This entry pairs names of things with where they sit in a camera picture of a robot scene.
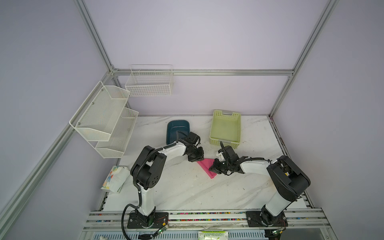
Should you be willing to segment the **pink paper napkin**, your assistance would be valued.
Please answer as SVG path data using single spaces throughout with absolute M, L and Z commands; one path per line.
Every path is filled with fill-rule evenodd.
M 217 174 L 210 171 L 210 167 L 214 164 L 214 159 L 204 159 L 198 161 L 198 165 L 206 172 L 206 174 L 213 179 Z

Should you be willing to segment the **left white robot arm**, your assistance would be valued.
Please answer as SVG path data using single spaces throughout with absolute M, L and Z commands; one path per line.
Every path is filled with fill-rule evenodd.
M 152 188 L 159 182 L 166 160 L 181 156 L 186 156 L 192 163 L 204 160 L 200 136 L 193 132 L 189 132 L 188 135 L 178 132 L 177 136 L 176 141 L 164 147 L 157 149 L 144 147 L 131 168 L 133 185 L 139 195 L 136 214 L 147 225 L 153 222 L 156 212 Z

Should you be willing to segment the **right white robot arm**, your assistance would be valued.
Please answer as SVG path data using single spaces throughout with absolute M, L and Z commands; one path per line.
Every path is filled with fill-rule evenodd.
M 261 208 L 257 222 L 265 227 L 273 226 L 281 213 L 311 185 L 309 177 L 291 160 L 282 155 L 275 161 L 265 158 L 239 157 L 231 146 L 220 142 L 217 158 L 209 170 L 216 174 L 230 176 L 258 174 L 270 177 L 276 192 Z

